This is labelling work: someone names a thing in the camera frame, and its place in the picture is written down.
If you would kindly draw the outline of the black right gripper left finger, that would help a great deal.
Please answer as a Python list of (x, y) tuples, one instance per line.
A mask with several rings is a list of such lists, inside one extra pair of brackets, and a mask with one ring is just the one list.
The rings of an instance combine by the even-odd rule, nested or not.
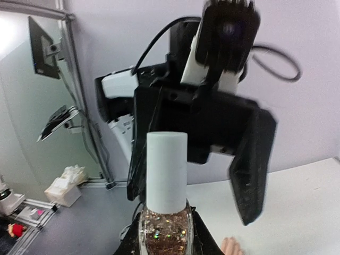
[(139, 247), (139, 221), (140, 212), (137, 213), (134, 221), (132, 222), (129, 230), (127, 231), (123, 241), (118, 246), (113, 255), (140, 255)]

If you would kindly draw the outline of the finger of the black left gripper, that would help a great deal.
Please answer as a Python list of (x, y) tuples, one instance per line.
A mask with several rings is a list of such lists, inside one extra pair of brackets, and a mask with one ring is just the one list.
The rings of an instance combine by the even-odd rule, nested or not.
[(127, 198), (130, 201), (135, 200), (146, 186), (147, 133), (156, 129), (162, 90), (138, 87), (133, 99), (132, 155), (127, 181)]
[(255, 110), (229, 168), (234, 199), (245, 226), (259, 217), (264, 206), (276, 127), (277, 122), (269, 111)]

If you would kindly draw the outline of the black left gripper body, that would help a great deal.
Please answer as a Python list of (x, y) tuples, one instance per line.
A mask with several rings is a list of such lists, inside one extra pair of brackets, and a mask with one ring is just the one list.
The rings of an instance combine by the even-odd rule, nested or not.
[(205, 85), (181, 83), (184, 62), (198, 25), (196, 21), (182, 21), (170, 29), (170, 52), (166, 62), (139, 69), (137, 88), (162, 90), (154, 131), (186, 133), (188, 160), (204, 164), (215, 146), (229, 155), (236, 154), (250, 115), (259, 106), (253, 100)]

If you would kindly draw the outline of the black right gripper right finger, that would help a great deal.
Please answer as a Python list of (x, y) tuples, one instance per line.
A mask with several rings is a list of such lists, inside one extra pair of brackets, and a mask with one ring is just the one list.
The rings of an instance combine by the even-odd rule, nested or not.
[(223, 255), (218, 244), (215, 242), (196, 207), (191, 207), (193, 218), (193, 255)]

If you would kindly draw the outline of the glitter nail polish bottle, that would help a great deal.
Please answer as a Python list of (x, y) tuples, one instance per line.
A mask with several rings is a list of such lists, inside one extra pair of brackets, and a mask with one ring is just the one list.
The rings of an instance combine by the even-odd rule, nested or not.
[(145, 202), (138, 225), (140, 254), (193, 254), (194, 222), (189, 200), (174, 213), (160, 213)]

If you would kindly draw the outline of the white nail polish cap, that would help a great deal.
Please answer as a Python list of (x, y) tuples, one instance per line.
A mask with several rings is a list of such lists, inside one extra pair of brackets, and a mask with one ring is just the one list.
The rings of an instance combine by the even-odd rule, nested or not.
[(183, 132), (147, 134), (146, 206), (159, 214), (186, 207), (188, 135)]

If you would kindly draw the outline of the mannequin hand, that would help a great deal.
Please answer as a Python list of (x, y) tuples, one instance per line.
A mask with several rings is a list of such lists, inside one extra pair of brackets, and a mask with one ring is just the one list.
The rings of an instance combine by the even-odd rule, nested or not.
[(234, 237), (224, 238), (220, 249), (224, 255), (245, 255), (244, 250)]

